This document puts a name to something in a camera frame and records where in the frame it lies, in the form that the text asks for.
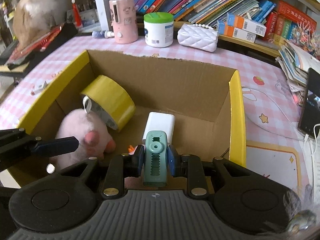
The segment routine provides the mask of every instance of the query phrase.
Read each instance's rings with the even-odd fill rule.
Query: orange and white box
[[[245,30],[242,30],[233,26],[228,26],[226,22],[218,21],[217,26],[218,26],[219,34],[238,38],[238,39],[249,41],[252,43],[256,40],[256,36],[257,36],[256,34],[247,32]]]
[[[227,25],[245,30],[253,34],[257,34],[262,37],[264,37],[267,30],[267,28],[261,23],[231,13],[227,13]]]

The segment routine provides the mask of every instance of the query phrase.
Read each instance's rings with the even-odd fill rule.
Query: orange and white cat
[[[29,46],[55,25],[56,0],[20,0],[13,19],[13,30],[19,41],[18,50]]]

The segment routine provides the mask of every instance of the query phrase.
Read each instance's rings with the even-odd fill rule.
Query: white jar with green lid
[[[156,48],[167,47],[173,42],[173,15],[154,12],[144,15],[146,44]]]

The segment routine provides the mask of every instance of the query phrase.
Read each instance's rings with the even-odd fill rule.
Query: pink checkered tablecloth
[[[303,142],[296,126],[299,108],[295,105],[281,69],[260,60],[217,49],[214,53],[179,45],[167,48],[147,46],[144,38],[120,45],[114,39],[75,37],[35,67],[0,106],[0,129],[10,129],[28,111],[38,95],[30,94],[35,84],[54,78],[82,51],[113,50],[133,56],[158,56],[207,62],[239,70],[246,115],[247,167],[290,188],[308,183]],[[290,172],[282,173],[281,167]]]

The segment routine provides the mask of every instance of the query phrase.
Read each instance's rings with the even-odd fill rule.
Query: white power bank
[[[176,118],[173,114],[150,112],[147,125],[143,133],[142,143],[146,143],[148,132],[164,131],[167,134],[168,143],[171,144],[175,120]]]

